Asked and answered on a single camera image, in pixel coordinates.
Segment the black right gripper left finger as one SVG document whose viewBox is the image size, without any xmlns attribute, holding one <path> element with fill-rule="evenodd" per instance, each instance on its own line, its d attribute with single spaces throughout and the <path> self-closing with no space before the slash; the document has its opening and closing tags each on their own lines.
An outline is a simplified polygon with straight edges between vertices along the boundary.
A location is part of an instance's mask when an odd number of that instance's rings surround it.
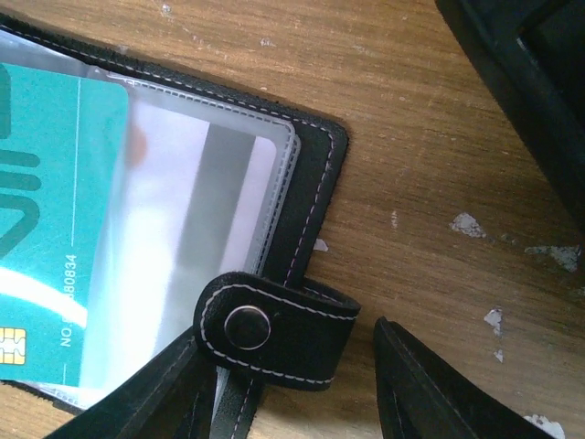
<svg viewBox="0 0 585 439">
<path fill-rule="evenodd" d="M 209 438 L 217 373 L 189 328 L 49 438 Z"/>
</svg>

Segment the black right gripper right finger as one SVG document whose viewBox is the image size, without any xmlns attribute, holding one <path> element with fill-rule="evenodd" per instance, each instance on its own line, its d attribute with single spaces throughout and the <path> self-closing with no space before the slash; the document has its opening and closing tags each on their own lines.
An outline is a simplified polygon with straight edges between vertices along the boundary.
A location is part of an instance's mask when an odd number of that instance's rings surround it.
<svg viewBox="0 0 585 439">
<path fill-rule="evenodd" d="M 480 390 L 400 324 L 374 327 L 378 415 L 385 438 L 549 438 Z"/>
</svg>

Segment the black leather card holder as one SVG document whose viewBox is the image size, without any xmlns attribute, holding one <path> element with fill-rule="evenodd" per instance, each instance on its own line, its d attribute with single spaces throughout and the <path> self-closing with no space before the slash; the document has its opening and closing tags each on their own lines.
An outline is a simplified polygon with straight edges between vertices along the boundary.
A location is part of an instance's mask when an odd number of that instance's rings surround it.
<svg viewBox="0 0 585 439">
<path fill-rule="evenodd" d="M 1 377 L 57 438 L 243 438 L 359 313 L 305 275 L 337 123 L 1 18 Z"/>
</svg>

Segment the white pink vip card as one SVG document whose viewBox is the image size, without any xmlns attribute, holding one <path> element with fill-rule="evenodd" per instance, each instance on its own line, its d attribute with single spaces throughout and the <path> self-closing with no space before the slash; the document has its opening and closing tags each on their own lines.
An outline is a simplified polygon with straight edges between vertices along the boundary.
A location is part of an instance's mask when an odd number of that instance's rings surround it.
<svg viewBox="0 0 585 439">
<path fill-rule="evenodd" d="M 244 267 L 289 135 L 206 105 L 133 106 L 93 266 L 82 387 L 116 388 L 191 325 L 223 264 Z"/>
</svg>

